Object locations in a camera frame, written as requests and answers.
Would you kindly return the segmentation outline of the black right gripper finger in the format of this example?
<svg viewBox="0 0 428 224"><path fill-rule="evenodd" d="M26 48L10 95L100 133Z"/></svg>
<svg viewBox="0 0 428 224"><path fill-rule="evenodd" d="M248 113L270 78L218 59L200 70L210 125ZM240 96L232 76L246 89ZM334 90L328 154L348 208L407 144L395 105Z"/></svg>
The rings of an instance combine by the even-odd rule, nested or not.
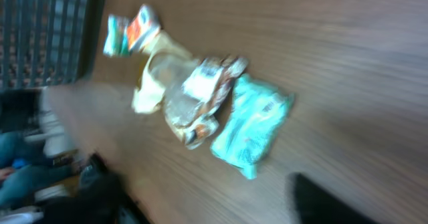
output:
<svg viewBox="0 0 428 224"><path fill-rule="evenodd" d="M292 204L302 224L378 224L353 209L303 173L293 173Z"/></svg>

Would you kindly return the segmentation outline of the light green wipes packet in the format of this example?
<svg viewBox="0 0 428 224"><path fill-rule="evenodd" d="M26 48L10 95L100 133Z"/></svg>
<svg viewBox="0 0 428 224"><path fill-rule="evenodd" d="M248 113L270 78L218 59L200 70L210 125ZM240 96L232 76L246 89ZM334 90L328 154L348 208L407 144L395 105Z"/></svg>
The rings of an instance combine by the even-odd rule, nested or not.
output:
<svg viewBox="0 0 428 224"><path fill-rule="evenodd" d="M283 94L267 82L242 75L233 87L229 119L211 144L212 154L245 178L255 179L258 163L269 152L293 103L293 94Z"/></svg>

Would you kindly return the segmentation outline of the clear brown snack bag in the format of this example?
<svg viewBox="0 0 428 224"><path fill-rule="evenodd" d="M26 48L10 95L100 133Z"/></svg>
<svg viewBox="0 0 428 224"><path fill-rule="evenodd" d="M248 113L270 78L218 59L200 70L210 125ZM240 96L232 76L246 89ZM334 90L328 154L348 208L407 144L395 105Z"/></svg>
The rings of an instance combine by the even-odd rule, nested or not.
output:
<svg viewBox="0 0 428 224"><path fill-rule="evenodd" d="M132 108L137 114L160 110L177 138L197 148L217 130L214 114L249 61L240 56L196 58L160 32L143 49L148 55Z"/></svg>

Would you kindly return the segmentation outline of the orange small carton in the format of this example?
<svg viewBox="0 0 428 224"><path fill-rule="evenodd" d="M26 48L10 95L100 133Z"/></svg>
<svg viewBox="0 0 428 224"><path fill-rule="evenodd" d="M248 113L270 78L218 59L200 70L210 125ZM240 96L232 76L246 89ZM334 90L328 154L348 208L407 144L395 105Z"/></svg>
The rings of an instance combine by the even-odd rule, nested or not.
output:
<svg viewBox="0 0 428 224"><path fill-rule="evenodd" d="M142 5L137 16L126 28L129 51L140 51L148 45L161 31L161 25L154 10L149 5Z"/></svg>

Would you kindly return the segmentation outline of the teal white small carton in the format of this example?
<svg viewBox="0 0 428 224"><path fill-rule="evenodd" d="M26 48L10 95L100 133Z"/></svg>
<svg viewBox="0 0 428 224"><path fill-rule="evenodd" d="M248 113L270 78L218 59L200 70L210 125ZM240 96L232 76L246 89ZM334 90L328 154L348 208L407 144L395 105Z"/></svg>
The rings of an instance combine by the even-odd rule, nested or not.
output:
<svg viewBox="0 0 428 224"><path fill-rule="evenodd" d="M117 15L108 16L108 33L104 43L104 55L110 58L127 57L130 55L126 33L129 22L129 19L126 17Z"/></svg>

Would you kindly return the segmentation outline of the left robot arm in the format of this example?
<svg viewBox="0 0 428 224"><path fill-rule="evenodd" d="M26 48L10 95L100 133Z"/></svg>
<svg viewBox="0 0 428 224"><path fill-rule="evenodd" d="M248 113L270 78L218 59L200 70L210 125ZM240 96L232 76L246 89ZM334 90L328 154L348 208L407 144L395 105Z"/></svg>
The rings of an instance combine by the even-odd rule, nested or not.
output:
<svg viewBox="0 0 428 224"><path fill-rule="evenodd" d="M73 197L50 198L12 210L2 223L97 224L143 223L150 221L127 194L118 173L110 171L98 155L89 159L89 170L80 176Z"/></svg>

